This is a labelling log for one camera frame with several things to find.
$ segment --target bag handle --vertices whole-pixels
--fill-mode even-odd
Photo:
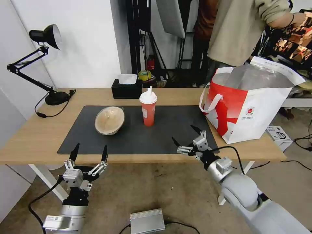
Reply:
[[[201,93],[201,98],[200,98],[200,100],[199,100],[199,108],[200,108],[200,110],[202,111],[202,112],[206,112],[206,113],[209,113],[210,111],[212,111],[215,107],[216,107],[216,105],[218,104],[218,102],[221,100],[221,99],[223,99],[223,96],[221,95],[221,94],[217,94],[215,97],[214,97],[214,99],[212,100],[212,102],[211,102],[211,104],[210,104],[210,106],[208,107],[208,109],[207,110],[204,110],[203,108],[202,108],[202,100],[203,100],[203,97],[204,97],[204,94],[205,94],[205,90],[206,90],[206,88],[207,88],[207,86],[210,86],[210,83],[208,83],[206,86],[205,86],[205,88],[204,88],[204,90],[202,91],[202,93]]]

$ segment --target white tissue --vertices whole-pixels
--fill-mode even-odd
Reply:
[[[118,75],[119,84],[129,85],[135,84],[137,81],[137,75],[135,74],[120,74]]]

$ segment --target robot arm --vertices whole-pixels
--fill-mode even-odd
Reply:
[[[69,159],[64,161],[66,171],[63,174],[63,179],[70,187],[70,193],[63,201],[61,214],[58,216],[48,215],[43,224],[46,230],[56,231],[57,234],[81,233],[89,204],[91,182],[98,179],[108,165],[107,146],[104,147],[101,162],[94,168],[75,164],[78,150],[79,143],[71,152]]]
[[[177,153],[194,156],[204,164],[204,169],[221,185],[225,199],[244,217],[253,233],[310,233],[288,211],[261,192],[251,178],[234,173],[228,157],[215,155],[208,146],[206,131],[191,127],[199,136],[187,147],[172,138]]]

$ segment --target person's arm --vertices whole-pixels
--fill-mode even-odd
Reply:
[[[286,12],[283,16],[274,20],[273,22],[268,23],[268,26],[271,28],[285,28],[289,25],[293,25],[295,28],[299,27],[304,20],[306,15],[304,13],[290,13]]]
[[[255,6],[260,18],[272,28],[298,27],[306,17],[304,13],[290,13],[288,0],[255,0]]]

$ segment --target shopping bag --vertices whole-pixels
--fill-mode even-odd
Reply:
[[[291,89],[303,82],[292,69],[254,57],[248,65],[219,68],[199,107],[226,143],[259,139]]]

